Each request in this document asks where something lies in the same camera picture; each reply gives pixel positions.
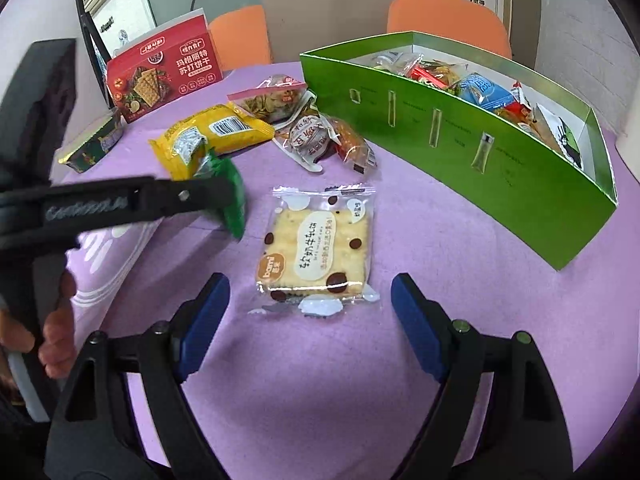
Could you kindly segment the person's left hand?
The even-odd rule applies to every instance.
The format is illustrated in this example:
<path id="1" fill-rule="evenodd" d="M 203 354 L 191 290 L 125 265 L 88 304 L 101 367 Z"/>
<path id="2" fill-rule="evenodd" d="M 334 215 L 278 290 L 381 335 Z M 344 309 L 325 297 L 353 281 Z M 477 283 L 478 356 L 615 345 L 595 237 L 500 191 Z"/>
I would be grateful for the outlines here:
<path id="1" fill-rule="evenodd" d="M 76 292 L 75 278 L 65 270 L 60 278 L 56 306 L 44 321 L 43 343 L 38 350 L 40 363 L 52 379 L 66 378 L 77 356 L 72 307 L 72 298 Z M 6 350 L 23 353 L 28 353 L 35 347 L 35 336 L 7 310 L 1 311 L 1 345 Z"/>

